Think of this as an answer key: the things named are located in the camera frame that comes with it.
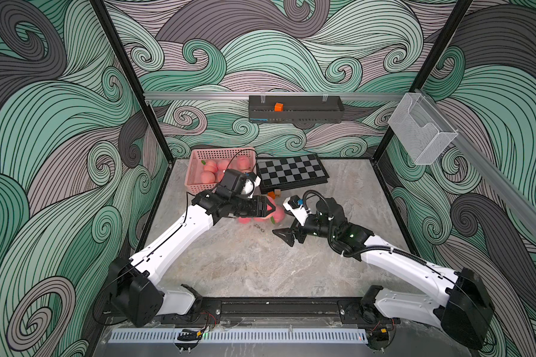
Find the peach with leaf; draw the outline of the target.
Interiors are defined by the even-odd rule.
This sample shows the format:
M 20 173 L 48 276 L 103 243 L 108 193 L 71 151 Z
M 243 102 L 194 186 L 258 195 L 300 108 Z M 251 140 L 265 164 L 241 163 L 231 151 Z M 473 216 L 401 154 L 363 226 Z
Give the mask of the peach with leaf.
M 275 211 L 271 214 L 270 221 L 272 224 L 276 225 L 281 223 L 285 217 L 286 213 L 284 212 L 284 208 L 277 205 Z

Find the peach cracked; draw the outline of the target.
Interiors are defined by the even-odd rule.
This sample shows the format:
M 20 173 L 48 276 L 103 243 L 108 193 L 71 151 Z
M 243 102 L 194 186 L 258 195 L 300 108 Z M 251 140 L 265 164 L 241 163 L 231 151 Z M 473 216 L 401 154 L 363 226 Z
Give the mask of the peach cracked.
M 205 164 L 203 165 L 203 172 L 216 175 L 218 172 L 217 162 L 213 160 L 206 161 Z

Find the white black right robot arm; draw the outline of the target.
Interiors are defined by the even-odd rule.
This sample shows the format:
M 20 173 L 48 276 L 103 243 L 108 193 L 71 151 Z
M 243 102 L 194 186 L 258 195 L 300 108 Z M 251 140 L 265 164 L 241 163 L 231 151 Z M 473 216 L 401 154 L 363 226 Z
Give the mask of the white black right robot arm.
M 439 328 L 471 350 L 487 345 L 495 308 L 476 272 L 445 268 L 396 247 L 371 230 L 350 223 L 333 198 L 320 196 L 314 210 L 308 208 L 307 201 L 298 196 L 284 200 L 284 211 L 294 220 L 274 235 L 289 246 L 303 243 L 309 236 L 325 238 L 340 256 L 381 268 L 419 291 L 412 294 L 372 287 L 362 301 L 372 312 Z

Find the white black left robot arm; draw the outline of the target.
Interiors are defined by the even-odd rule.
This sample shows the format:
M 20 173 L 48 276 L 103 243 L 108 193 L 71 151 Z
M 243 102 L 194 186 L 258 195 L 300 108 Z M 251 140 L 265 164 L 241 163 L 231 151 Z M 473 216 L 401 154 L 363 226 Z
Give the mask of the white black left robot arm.
M 129 258 L 110 263 L 102 288 L 108 301 L 135 327 L 160 315 L 185 315 L 197 302 L 190 287 L 164 289 L 165 272 L 202 234 L 223 218 L 265 218 L 276 211 L 268 197 L 255 194 L 261 178 L 254 172 L 228 169 L 210 190 L 187 195 L 186 209 L 150 245 Z

